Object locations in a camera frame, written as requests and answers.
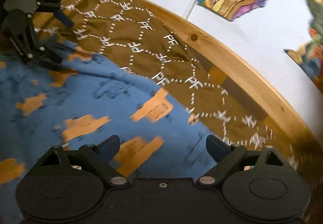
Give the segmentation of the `blue pants with orange trucks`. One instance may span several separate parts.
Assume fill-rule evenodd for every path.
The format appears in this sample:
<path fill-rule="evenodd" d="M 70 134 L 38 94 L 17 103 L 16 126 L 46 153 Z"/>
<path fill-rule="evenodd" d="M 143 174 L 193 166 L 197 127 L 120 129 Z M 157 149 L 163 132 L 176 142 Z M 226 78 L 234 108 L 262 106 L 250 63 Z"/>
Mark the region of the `blue pants with orange trucks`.
<path fill-rule="evenodd" d="M 112 135 L 134 140 L 149 151 L 137 178 L 194 178 L 215 162 L 206 151 L 209 129 L 189 123 L 189 113 L 172 96 L 172 111 L 156 122 L 131 116 L 159 86 L 128 74 L 108 58 L 90 54 L 73 58 L 76 44 L 53 49 L 60 65 L 33 61 L 25 65 L 13 52 L 1 53 L 1 223 L 18 223 L 22 215 L 15 189 L 26 173 L 54 145 L 76 150 L 99 144 Z"/>

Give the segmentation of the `floral wall poster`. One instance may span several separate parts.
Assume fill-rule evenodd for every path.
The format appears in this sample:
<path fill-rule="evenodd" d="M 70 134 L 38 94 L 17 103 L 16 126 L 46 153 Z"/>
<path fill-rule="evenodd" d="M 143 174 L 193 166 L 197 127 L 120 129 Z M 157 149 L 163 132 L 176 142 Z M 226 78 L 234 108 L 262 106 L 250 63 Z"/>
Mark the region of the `floral wall poster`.
<path fill-rule="evenodd" d="M 307 5 L 313 16 L 309 25 L 311 41 L 285 53 L 322 90 L 322 0 L 307 0 Z"/>

